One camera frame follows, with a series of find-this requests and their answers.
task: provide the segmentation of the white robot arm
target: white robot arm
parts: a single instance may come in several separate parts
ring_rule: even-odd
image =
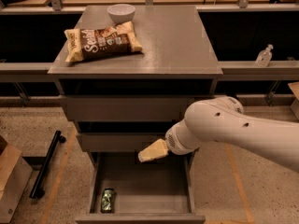
[[[193,152],[203,143],[222,142],[242,147],[299,173],[299,123],[243,115],[235,98],[195,102],[184,119],[165,136],[175,154]]]

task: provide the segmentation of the white bowl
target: white bowl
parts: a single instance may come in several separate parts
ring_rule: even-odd
[[[107,12],[115,23],[124,23],[133,19],[135,7],[129,4],[117,4],[110,6]]]

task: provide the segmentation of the bottle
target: bottle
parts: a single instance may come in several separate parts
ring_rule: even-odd
[[[268,44],[268,47],[259,53],[258,58],[255,61],[255,64],[257,66],[259,66],[259,67],[267,67],[268,66],[268,64],[270,63],[270,60],[272,58],[271,49],[273,49],[273,45]]]

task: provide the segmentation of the snack bag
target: snack bag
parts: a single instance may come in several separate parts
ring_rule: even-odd
[[[70,29],[64,33],[67,38],[68,63],[142,50],[131,21],[100,30]]]

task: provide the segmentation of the concrete floor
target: concrete floor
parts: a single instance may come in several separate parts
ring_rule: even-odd
[[[253,117],[298,122],[289,105],[246,104]],[[56,130],[67,142],[58,146],[44,184],[45,196],[29,199],[36,180],[33,171],[11,221],[75,223],[85,214],[93,167],[80,150],[76,130],[53,101],[0,99],[0,134],[23,156],[45,156]],[[195,154],[191,169],[195,207],[207,224],[299,223],[299,174],[226,144],[206,144]]]

